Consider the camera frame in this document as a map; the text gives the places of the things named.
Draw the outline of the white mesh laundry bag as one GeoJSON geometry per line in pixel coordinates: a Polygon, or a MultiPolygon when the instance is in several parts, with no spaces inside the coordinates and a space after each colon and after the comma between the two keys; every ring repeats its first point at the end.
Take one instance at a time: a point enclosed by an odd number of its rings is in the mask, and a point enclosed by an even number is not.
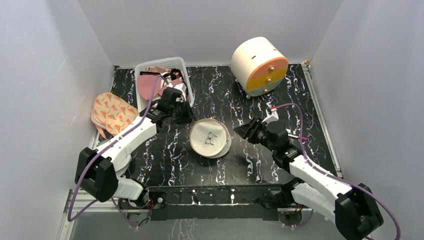
{"type": "Polygon", "coordinates": [[[189,133],[192,150],[208,159],[226,155],[230,150],[232,139],[228,128],[213,118],[197,120],[189,133]]]}

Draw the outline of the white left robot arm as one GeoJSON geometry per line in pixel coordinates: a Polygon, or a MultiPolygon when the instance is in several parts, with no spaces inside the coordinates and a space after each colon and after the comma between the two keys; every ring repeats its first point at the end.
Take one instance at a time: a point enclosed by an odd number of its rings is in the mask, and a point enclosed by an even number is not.
{"type": "Polygon", "coordinates": [[[125,160],[162,130],[171,125],[186,125],[195,119],[181,87],[168,86],[160,99],[155,104],[149,103],[122,132],[95,149],[86,147],[80,152],[76,189],[83,189],[99,202],[121,198],[144,208],[149,203],[149,194],[141,183],[123,177],[128,169],[125,160]]]}

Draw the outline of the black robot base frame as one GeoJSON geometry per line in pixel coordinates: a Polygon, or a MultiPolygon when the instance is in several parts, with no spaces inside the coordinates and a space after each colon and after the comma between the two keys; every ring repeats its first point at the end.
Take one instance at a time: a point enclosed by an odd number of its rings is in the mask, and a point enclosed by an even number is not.
{"type": "Polygon", "coordinates": [[[151,187],[140,200],[119,199],[130,214],[152,221],[176,219],[261,219],[298,225],[308,208],[286,197],[280,184],[151,187]]]}

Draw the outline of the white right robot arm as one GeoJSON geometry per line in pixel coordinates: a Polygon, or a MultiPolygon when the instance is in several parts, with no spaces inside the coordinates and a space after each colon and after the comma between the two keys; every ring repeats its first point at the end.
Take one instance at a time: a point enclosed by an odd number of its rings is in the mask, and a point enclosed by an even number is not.
{"type": "Polygon", "coordinates": [[[266,147],[277,166],[294,176],[277,194],[286,206],[312,208],[334,223],[347,240],[362,240],[383,225],[376,200],[361,190],[369,188],[362,183],[356,188],[336,180],[290,142],[283,124],[254,117],[234,132],[251,144],[266,147]]]}

